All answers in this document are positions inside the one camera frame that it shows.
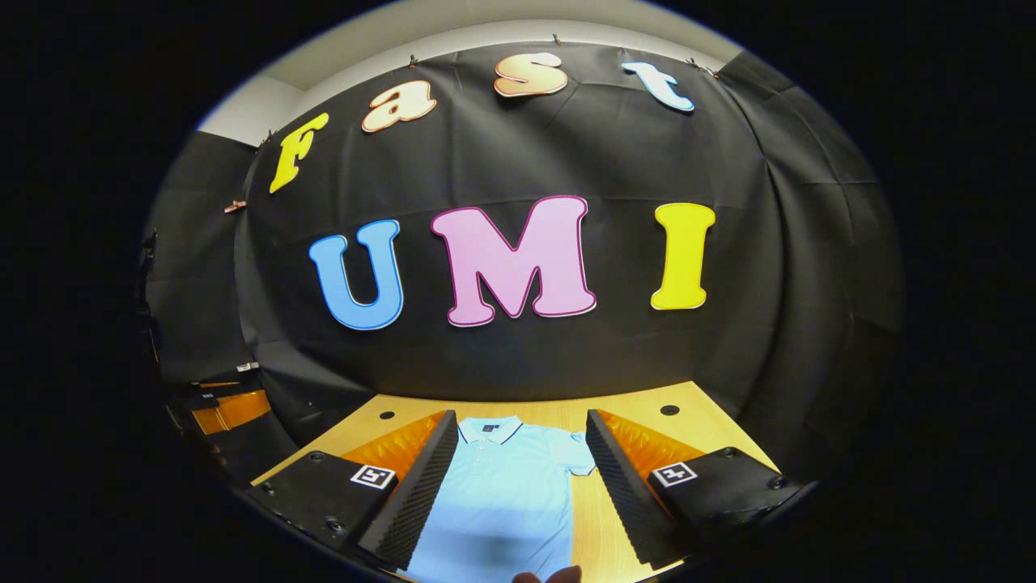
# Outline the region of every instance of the shirt sleeve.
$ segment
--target shirt sleeve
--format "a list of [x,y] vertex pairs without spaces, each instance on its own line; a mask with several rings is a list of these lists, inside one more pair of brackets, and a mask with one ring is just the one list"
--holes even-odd
[[558,464],[577,476],[588,476],[597,464],[586,446],[586,432],[558,431],[556,436],[552,445]]

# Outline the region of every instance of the letter i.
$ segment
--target letter i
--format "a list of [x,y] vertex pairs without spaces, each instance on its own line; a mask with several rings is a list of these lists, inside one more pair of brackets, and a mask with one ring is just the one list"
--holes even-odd
[[655,220],[665,227],[665,269],[651,307],[657,311],[696,309],[706,302],[701,264],[706,231],[716,222],[716,213],[708,206],[679,202],[656,208]]

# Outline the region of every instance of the clip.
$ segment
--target clip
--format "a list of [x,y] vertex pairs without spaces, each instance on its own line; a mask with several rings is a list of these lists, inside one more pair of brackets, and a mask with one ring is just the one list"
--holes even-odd
[[239,210],[241,208],[244,208],[248,205],[249,205],[249,203],[246,202],[246,201],[243,201],[243,200],[235,200],[235,201],[233,201],[233,202],[230,203],[230,206],[227,206],[226,208],[224,208],[223,212],[225,214],[230,213],[230,212],[236,212],[237,210]]
[[716,72],[715,70],[709,68],[708,66],[701,66],[698,63],[694,62],[694,57],[691,57],[690,60],[684,59],[684,62],[686,62],[687,64],[693,66],[694,70],[703,70],[703,71],[708,72],[709,75],[712,75],[715,79],[719,79],[719,74],[718,72]]

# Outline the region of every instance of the cutout letter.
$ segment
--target cutout letter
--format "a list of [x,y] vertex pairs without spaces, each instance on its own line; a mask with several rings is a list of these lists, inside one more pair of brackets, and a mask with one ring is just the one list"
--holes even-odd
[[374,111],[364,118],[364,130],[373,134],[400,119],[411,121],[424,117],[435,108],[436,101],[431,97],[432,84],[428,81],[409,81],[396,85],[371,101]]
[[569,76],[555,66],[562,66],[562,59],[550,53],[510,56],[496,63],[496,75],[503,79],[494,81],[493,88],[505,97],[555,93],[569,84]]
[[694,109],[694,104],[691,103],[691,99],[682,97],[673,92],[672,87],[669,85],[675,85],[677,80],[671,75],[666,75],[655,68],[655,65],[645,62],[624,62],[623,68],[636,72],[637,77],[640,78],[640,82],[644,84],[644,87],[648,88],[648,91],[656,99],[680,111],[691,111]]
[[518,246],[513,247],[481,208],[448,210],[432,220],[445,239],[456,305],[447,319],[458,327],[482,326],[493,309],[482,301],[479,278],[511,318],[521,316],[533,278],[540,272],[540,297],[533,311],[558,318],[588,313],[597,298],[586,288],[579,223],[586,201],[551,196],[533,205]]
[[313,132],[326,125],[327,119],[329,119],[327,114],[321,113],[281,140],[281,158],[277,162],[277,173],[274,174],[274,181],[269,183],[270,194],[298,175],[295,158],[306,157],[306,154],[310,152],[310,146],[313,145]]
[[344,236],[325,236],[310,245],[310,258],[317,264],[317,276],[324,302],[335,320],[353,330],[377,330],[399,318],[403,311],[403,286],[399,282],[396,250],[393,238],[399,234],[399,223],[392,220],[376,221],[356,231],[356,240],[367,246],[378,285],[378,299],[373,304],[358,304],[352,299],[349,278],[345,272],[342,253],[347,241]]
[[701,288],[706,231],[716,222],[712,208],[689,202],[663,204],[655,220],[665,227],[665,269],[662,287],[651,297],[656,311],[686,311],[706,303]]

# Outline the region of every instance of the light blue polo shirt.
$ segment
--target light blue polo shirt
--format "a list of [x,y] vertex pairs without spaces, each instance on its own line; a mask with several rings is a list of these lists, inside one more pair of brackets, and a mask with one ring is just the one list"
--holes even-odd
[[572,565],[569,475],[589,475],[584,432],[468,417],[450,469],[400,575],[422,583],[546,581]]

